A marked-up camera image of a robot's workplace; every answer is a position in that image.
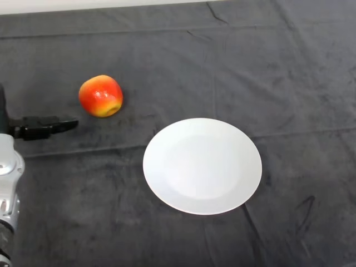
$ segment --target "white plate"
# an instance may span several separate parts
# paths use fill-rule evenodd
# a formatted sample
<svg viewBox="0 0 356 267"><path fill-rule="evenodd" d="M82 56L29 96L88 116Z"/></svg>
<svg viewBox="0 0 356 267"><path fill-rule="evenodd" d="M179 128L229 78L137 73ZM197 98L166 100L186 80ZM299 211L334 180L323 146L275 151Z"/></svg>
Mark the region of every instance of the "white plate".
<svg viewBox="0 0 356 267"><path fill-rule="evenodd" d="M261 173L261 157L251 139L209 118L169 125L144 155L152 191L168 205L193 214L219 214L240 206L256 191Z"/></svg>

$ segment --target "gray cloth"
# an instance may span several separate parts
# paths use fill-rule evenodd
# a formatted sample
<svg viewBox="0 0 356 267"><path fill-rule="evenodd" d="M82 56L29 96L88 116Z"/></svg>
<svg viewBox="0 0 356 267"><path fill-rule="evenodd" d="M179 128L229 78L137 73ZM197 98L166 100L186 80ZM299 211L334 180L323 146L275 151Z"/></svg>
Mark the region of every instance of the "gray cloth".
<svg viewBox="0 0 356 267"><path fill-rule="evenodd" d="M356 266L355 14L354 0L239 0L0 17L9 114L80 120L16 141L15 266ZM107 119L77 97L100 74L125 98ZM242 207L184 214L149 189L146 145L192 117L259 149Z"/></svg>

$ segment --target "table surface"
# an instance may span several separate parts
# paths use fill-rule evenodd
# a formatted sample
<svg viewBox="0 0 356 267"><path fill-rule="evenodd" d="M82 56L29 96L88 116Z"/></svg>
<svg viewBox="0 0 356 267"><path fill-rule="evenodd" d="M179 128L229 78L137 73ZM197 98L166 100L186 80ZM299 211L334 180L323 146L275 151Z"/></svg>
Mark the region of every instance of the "table surface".
<svg viewBox="0 0 356 267"><path fill-rule="evenodd" d="M356 2L239 0L0 17L8 112L77 129L17 140L26 172L15 266L356 266ZM84 112L107 74L125 104ZM165 126L217 118L263 162L247 203L179 212L142 157Z"/></svg>

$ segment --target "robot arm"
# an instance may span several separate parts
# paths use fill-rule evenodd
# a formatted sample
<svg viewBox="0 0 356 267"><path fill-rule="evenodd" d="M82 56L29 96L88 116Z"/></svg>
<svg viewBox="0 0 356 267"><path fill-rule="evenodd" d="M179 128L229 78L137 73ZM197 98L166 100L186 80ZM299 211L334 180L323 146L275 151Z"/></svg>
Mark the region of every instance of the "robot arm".
<svg viewBox="0 0 356 267"><path fill-rule="evenodd" d="M72 118L24 117L11 120L6 111L4 89L0 84L0 267L10 267L13 237L19 214L16 186L24 172L24 160L14 150L14 138L36 140L75 128Z"/></svg>

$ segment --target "apple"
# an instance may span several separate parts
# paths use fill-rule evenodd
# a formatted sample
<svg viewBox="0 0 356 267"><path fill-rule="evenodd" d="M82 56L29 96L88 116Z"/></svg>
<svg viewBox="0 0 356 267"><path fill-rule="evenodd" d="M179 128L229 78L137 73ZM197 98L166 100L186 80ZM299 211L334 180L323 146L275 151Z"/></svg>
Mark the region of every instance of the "apple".
<svg viewBox="0 0 356 267"><path fill-rule="evenodd" d="M108 117L119 111L123 95L120 85L111 77L99 75L83 83L79 101L83 108L96 117Z"/></svg>

